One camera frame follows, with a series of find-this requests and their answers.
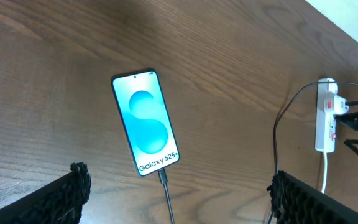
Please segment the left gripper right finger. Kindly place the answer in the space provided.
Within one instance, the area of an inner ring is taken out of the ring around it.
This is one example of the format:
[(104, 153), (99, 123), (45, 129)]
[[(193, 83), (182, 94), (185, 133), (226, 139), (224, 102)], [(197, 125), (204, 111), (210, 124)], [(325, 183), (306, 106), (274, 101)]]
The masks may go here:
[(267, 187), (277, 223), (358, 224), (358, 212), (284, 171)]

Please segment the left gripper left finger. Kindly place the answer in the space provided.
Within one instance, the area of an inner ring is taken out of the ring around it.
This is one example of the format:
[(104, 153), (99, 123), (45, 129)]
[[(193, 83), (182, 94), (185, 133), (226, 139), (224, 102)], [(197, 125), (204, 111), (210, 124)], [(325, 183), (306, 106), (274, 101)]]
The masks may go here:
[(67, 175), (0, 209), (2, 224), (79, 224), (89, 200), (91, 176), (84, 162)]

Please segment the blue Galaxy smartphone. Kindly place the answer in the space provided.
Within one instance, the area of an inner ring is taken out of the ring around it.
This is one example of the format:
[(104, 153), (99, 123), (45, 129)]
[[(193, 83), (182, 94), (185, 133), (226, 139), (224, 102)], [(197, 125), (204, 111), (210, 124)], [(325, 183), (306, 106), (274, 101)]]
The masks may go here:
[(152, 68), (115, 75), (111, 88), (141, 176), (180, 160), (160, 79)]

